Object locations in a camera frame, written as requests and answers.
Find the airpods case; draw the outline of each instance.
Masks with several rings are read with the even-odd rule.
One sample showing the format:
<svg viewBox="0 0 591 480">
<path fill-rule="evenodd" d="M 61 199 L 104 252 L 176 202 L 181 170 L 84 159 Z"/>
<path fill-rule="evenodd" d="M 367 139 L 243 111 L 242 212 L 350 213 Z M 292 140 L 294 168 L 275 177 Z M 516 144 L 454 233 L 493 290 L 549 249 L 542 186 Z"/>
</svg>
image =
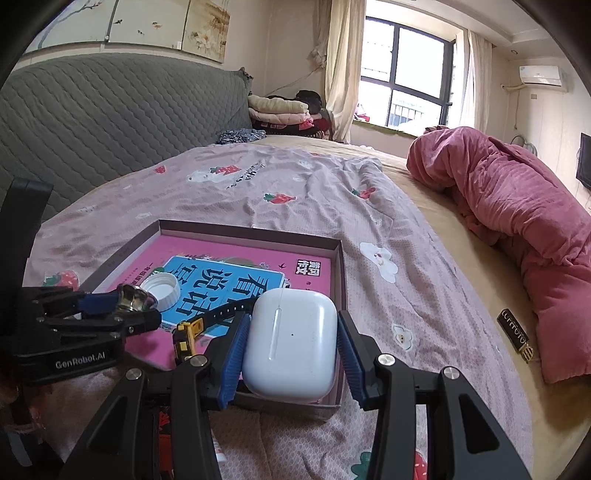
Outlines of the airpods case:
<svg viewBox="0 0 591 480">
<path fill-rule="evenodd" d="M 311 402 L 335 378 L 337 313 L 322 293 L 274 288 L 255 303 L 242 378 L 255 394 Z"/>
</svg>

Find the bottle cap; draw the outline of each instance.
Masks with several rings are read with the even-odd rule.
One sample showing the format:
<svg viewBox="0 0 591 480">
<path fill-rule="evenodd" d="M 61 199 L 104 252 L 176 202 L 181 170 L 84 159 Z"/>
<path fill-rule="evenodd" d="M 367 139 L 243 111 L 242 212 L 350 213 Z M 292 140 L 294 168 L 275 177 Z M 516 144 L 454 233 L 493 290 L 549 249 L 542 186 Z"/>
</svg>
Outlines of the bottle cap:
<svg viewBox="0 0 591 480">
<path fill-rule="evenodd" d="M 155 273 L 146 278 L 140 287 L 158 300 L 158 311 L 163 312 L 178 302 L 181 288 L 172 273 Z"/>
</svg>

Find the window frame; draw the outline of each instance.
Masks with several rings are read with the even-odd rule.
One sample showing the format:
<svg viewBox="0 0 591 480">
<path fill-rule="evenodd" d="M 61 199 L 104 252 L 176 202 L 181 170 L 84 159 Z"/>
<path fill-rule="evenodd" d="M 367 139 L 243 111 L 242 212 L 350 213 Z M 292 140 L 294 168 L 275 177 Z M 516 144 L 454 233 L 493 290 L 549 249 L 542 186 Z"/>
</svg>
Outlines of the window frame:
<svg viewBox="0 0 591 480">
<path fill-rule="evenodd" d="M 452 75 L 453 75 L 453 47 L 456 43 L 455 40 L 448 41 L 440 37 L 436 37 L 435 35 L 431 35 L 423 30 L 418 30 L 413 27 L 408 27 L 406 25 L 402 25 L 396 22 L 392 22 L 390 20 L 384 20 L 383 18 L 376 18 L 370 17 L 368 15 L 365 16 L 366 20 L 376 21 L 380 23 L 384 23 L 386 25 L 391 25 L 394 27 L 394 38 L 392 40 L 392 65 L 390 67 L 390 81 L 387 82 L 385 80 L 378 80 L 371 77 L 365 77 L 361 75 L 361 80 L 364 82 L 371 82 L 377 85 L 383 85 L 390 88 L 390 100 L 388 102 L 388 115 L 386 116 L 386 127 L 391 128 L 388 126 L 390 122 L 390 113 L 392 109 L 392 91 L 396 90 L 397 92 L 406 93 L 408 95 L 413 95 L 418 97 L 422 100 L 427 100 L 431 103 L 435 103 L 436 105 L 441 106 L 441 115 L 439 117 L 439 124 L 446 125 L 447 124 L 447 116 L 449 113 L 449 108 L 452 106 L 450 95 L 452 92 Z M 424 35 L 425 37 L 432 38 L 443 43 L 443 68 L 441 70 L 441 89 L 439 92 L 439 97 L 434 97 L 429 95 L 428 93 L 421 92 L 419 90 L 415 90 L 409 87 L 405 87 L 404 85 L 399 85 L 396 83 L 396 69 L 398 67 L 398 47 L 400 44 L 400 29 L 410 30 L 412 32 L 418 33 L 420 35 Z"/>
</svg>

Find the bed sheet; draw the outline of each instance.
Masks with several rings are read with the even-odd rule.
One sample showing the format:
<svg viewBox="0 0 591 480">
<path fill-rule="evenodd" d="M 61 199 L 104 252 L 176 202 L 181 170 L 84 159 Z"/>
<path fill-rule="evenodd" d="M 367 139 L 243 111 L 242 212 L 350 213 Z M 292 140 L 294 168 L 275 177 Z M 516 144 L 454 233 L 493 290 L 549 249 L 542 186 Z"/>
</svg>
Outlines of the bed sheet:
<svg viewBox="0 0 591 480">
<path fill-rule="evenodd" d="M 532 338 L 536 318 L 517 267 L 487 246 L 463 224 L 456 205 L 413 180 L 406 160 L 379 151 L 335 142 L 297 137 L 268 137 L 261 144 L 302 148 L 351 157 L 368 154 L 382 162 L 384 173 L 419 208 L 493 318 L 509 308 Z M 527 365 L 502 334 L 519 373 L 531 409 L 534 439 L 534 480 L 555 480 L 564 470 L 591 427 L 591 380 L 572 378 L 554 385 L 542 380 L 539 357 Z"/>
<path fill-rule="evenodd" d="M 414 368 L 459 367 L 532 468 L 530 409 L 502 336 L 416 205 L 371 152 L 352 158 L 262 144 L 189 150 L 112 181 L 45 222 L 25 284 L 44 278 L 55 284 L 61 273 L 84 281 L 156 218 L 339 238 L 348 310 L 360 332 Z M 120 372 L 107 374 L 56 384 L 42 403 L 44 436 L 63 458 Z M 366 468 L 376 412 L 364 413 L 346 392 L 324 424 L 237 408 L 210 419 L 228 459 L 221 467 L 226 480 L 347 480 Z M 419 408 L 423 456 L 426 446 Z"/>
</svg>

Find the tv screen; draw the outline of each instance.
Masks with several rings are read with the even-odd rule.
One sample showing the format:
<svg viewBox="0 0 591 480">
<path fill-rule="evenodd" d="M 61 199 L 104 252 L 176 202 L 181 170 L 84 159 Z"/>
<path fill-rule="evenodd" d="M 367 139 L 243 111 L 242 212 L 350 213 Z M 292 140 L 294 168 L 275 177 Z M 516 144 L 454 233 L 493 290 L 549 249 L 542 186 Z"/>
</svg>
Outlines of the tv screen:
<svg viewBox="0 0 591 480">
<path fill-rule="evenodd" d="M 591 190 L 591 137 L 585 134 L 581 134 L 577 180 Z"/>
</svg>

